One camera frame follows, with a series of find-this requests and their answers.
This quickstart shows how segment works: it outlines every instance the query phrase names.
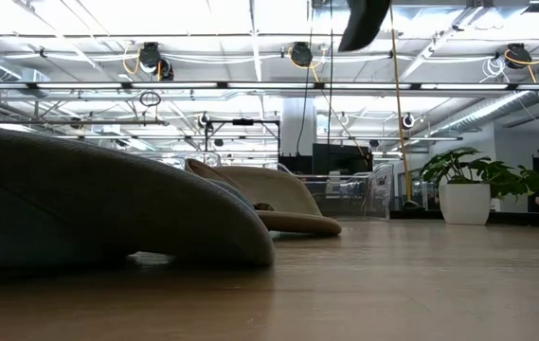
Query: ceiling pipe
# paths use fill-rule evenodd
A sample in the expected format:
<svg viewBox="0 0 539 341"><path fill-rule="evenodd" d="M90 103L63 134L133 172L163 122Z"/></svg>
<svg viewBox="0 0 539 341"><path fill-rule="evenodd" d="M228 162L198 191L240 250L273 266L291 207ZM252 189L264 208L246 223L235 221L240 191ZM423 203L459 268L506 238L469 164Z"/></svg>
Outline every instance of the ceiling pipe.
<svg viewBox="0 0 539 341"><path fill-rule="evenodd" d="M425 129L416 135L444 135L451 131L460 134L538 103L539 95L535 91L516 91L498 99L484 99L434 125L430 131Z"/></svg>

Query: potted plant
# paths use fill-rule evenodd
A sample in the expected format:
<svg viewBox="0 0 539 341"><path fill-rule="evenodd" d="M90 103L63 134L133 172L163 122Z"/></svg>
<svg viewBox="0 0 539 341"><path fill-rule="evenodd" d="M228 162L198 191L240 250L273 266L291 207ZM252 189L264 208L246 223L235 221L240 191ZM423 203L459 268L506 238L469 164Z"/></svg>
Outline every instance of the potted plant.
<svg viewBox="0 0 539 341"><path fill-rule="evenodd" d="M539 174L523 166L515 174L511 167L488 156L461 161L477 153L471 147L456 148L435 155L421 169L424 181L440 186L440 209L448 224L486 224L492 198L508 194L517 198L539 189Z"/></svg>

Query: green leaves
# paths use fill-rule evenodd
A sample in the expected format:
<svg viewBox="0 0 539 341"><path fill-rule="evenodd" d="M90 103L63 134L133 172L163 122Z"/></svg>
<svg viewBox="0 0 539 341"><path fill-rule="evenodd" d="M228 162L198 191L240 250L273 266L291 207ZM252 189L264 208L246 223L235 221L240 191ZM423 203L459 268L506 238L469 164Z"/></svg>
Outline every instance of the green leaves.
<svg viewBox="0 0 539 341"><path fill-rule="evenodd" d="M493 198L503 198L508 194L517 197L539 189L539 174L523 166L518 166L518 175L512 173L512 168L504 162L492 161L488 156L469 162L459 161L465 155L477 153L475 148L462 147L435 155L422 167L421 177L424 181L437 184L443 177L448 184L490 184Z"/></svg>

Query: white planter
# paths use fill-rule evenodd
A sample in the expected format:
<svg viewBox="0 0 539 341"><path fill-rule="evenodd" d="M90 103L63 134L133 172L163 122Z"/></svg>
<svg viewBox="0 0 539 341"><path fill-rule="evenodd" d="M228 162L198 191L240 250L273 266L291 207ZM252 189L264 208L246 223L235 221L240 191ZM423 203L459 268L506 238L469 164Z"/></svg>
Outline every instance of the white planter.
<svg viewBox="0 0 539 341"><path fill-rule="evenodd" d="M448 224L486 224L490 185L440 185L440 208Z"/></svg>

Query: wooden floor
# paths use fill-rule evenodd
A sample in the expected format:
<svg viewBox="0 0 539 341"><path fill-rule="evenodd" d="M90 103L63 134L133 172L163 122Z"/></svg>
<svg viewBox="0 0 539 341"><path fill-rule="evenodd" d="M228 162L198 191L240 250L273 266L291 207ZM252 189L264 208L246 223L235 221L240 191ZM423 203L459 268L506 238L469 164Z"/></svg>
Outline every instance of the wooden floor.
<svg viewBox="0 0 539 341"><path fill-rule="evenodd" d="M0 340L539 340L539 228L344 224L276 238L270 270L151 257L2 284Z"/></svg>

